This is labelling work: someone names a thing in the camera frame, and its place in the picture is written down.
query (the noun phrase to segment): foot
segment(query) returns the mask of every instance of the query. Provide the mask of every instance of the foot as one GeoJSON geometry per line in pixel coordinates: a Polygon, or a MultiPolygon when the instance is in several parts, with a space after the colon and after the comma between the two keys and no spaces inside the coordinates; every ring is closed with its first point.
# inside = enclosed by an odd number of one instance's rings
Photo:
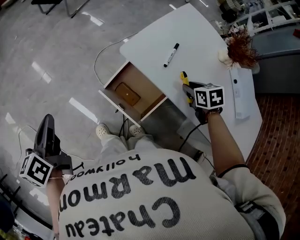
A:
{"type": "Polygon", "coordinates": [[[111,132],[109,131],[107,125],[105,125],[104,123],[101,123],[96,127],[96,134],[97,134],[98,138],[100,138],[100,140],[102,140],[102,138],[105,135],[108,135],[110,133],[111,132]]]}
{"type": "Polygon", "coordinates": [[[138,127],[136,125],[132,125],[129,128],[129,132],[133,137],[141,137],[146,134],[145,129],[143,127],[138,127]]]}

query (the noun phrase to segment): dried flower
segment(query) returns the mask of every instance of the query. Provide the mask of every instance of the dried flower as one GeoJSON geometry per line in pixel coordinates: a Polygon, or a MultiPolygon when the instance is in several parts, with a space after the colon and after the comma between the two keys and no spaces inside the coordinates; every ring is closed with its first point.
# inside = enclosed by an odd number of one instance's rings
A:
{"type": "Polygon", "coordinates": [[[246,27],[232,33],[232,37],[228,41],[228,57],[232,59],[231,67],[235,63],[248,67],[256,64],[258,53],[256,49],[251,48],[251,37],[246,27]]]}

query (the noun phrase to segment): sleeve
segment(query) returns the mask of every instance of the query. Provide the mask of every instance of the sleeve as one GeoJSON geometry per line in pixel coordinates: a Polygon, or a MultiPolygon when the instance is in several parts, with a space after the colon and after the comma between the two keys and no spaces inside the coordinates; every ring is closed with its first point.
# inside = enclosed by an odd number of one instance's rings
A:
{"type": "Polygon", "coordinates": [[[285,212],[275,193],[255,177],[247,167],[233,168],[224,174],[222,179],[235,186],[237,203],[253,201],[264,207],[276,220],[279,234],[282,236],[285,226],[285,212]]]}

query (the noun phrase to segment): white cable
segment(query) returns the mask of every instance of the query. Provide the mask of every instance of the white cable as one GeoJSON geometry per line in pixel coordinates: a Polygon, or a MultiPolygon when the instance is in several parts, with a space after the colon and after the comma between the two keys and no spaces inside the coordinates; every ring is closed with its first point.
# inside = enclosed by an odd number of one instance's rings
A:
{"type": "MultiPolygon", "coordinates": [[[[101,84],[102,86],[104,86],[104,84],[101,82],[99,76],[98,76],[97,73],[96,73],[96,62],[97,62],[97,59],[98,59],[99,55],[100,55],[106,48],[108,48],[108,47],[110,47],[110,46],[112,46],[112,45],[115,45],[115,44],[117,44],[117,43],[120,43],[120,42],[123,41],[124,39],[129,38],[129,37],[132,37],[133,35],[135,35],[135,34],[137,34],[137,33],[138,33],[138,32],[136,32],[136,33],[134,33],[134,34],[131,34],[131,35],[129,35],[128,37],[125,37],[125,38],[121,39],[121,40],[118,41],[118,42],[115,42],[115,43],[112,43],[112,44],[106,46],[105,48],[103,48],[103,49],[97,54],[96,59],[95,59],[95,61],[94,61],[94,73],[95,73],[97,79],[99,80],[99,82],[100,82],[100,84],[101,84]]],[[[19,163],[20,160],[21,160],[21,157],[22,157],[22,147],[21,147],[20,133],[21,133],[21,132],[24,130],[24,128],[26,128],[26,127],[31,128],[33,131],[35,131],[35,133],[37,132],[33,127],[31,127],[31,126],[29,126],[29,125],[26,125],[25,127],[23,127],[23,128],[21,129],[21,131],[20,131],[19,134],[18,134],[19,145],[20,145],[20,157],[19,157],[19,160],[17,161],[17,163],[16,163],[16,165],[15,165],[15,168],[14,168],[14,169],[11,169],[11,168],[9,168],[8,166],[6,166],[5,164],[0,164],[1,166],[7,167],[10,171],[16,170],[17,167],[18,167],[18,163],[19,163]]],[[[79,159],[81,159],[81,160],[83,160],[83,161],[95,161],[94,159],[83,159],[83,158],[81,158],[81,157],[79,157],[79,156],[77,156],[77,155],[69,154],[69,153],[67,153],[66,151],[64,151],[63,149],[61,149],[61,151],[63,151],[64,153],[66,153],[66,154],[68,154],[68,155],[70,155],[70,156],[79,158],[79,159]]]]}
{"type": "Polygon", "coordinates": [[[137,33],[138,33],[138,32],[136,32],[136,33],[134,33],[134,34],[131,34],[130,36],[125,37],[125,38],[121,39],[121,40],[118,41],[118,42],[115,42],[115,43],[112,43],[112,44],[106,46],[105,48],[103,48],[103,49],[97,54],[97,57],[96,57],[96,59],[95,59],[95,61],[94,61],[94,73],[95,73],[97,79],[99,80],[99,82],[100,82],[100,84],[101,84],[102,86],[104,86],[104,84],[101,82],[99,76],[98,76],[97,73],[96,73],[96,62],[97,62],[97,59],[98,59],[99,55],[100,55],[106,48],[108,48],[108,47],[110,47],[110,46],[112,46],[112,45],[115,45],[115,44],[117,44],[117,43],[120,43],[120,42],[122,42],[124,39],[129,38],[129,37],[132,37],[133,35],[135,35],[135,34],[137,34],[137,33]]]}
{"type": "MultiPolygon", "coordinates": [[[[8,167],[8,166],[5,165],[5,164],[0,164],[1,166],[7,167],[7,168],[8,168],[10,171],[12,171],[12,172],[15,171],[15,170],[17,169],[18,164],[19,164],[19,162],[20,162],[20,160],[21,160],[21,157],[22,157],[22,147],[21,147],[20,133],[21,133],[26,127],[31,128],[35,133],[37,132],[33,127],[31,127],[31,126],[29,126],[29,125],[26,125],[25,127],[23,127],[23,128],[19,131],[18,138],[19,138],[19,146],[20,146],[20,157],[19,157],[19,160],[17,161],[17,163],[16,163],[16,165],[15,165],[15,168],[14,168],[14,169],[11,169],[10,167],[8,167]]],[[[66,153],[67,155],[70,155],[70,156],[79,158],[79,159],[81,159],[81,160],[83,160],[83,161],[95,161],[94,159],[83,159],[83,158],[81,158],[81,157],[79,157],[79,156],[77,156],[77,155],[69,154],[69,153],[67,153],[66,151],[64,151],[63,149],[61,149],[61,151],[63,151],[63,152],[66,153]]]]}

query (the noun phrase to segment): wrist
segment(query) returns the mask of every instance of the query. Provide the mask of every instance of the wrist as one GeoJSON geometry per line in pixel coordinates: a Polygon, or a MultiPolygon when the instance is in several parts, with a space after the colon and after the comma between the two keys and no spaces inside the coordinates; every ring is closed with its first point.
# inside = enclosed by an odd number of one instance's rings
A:
{"type": "Polygon", "coordinates": [[[50,178],[59,178],[59,177],[62,177],[62,171],[57,170],[57,169],[53,169],[51,174],[50,174],[50,178]]]}
{"type": "Polygon", "coordinates": [[[205,114],[206,121],[208,122],[211,118],[220,115],[219,111],[209,111],[205,114]]]}

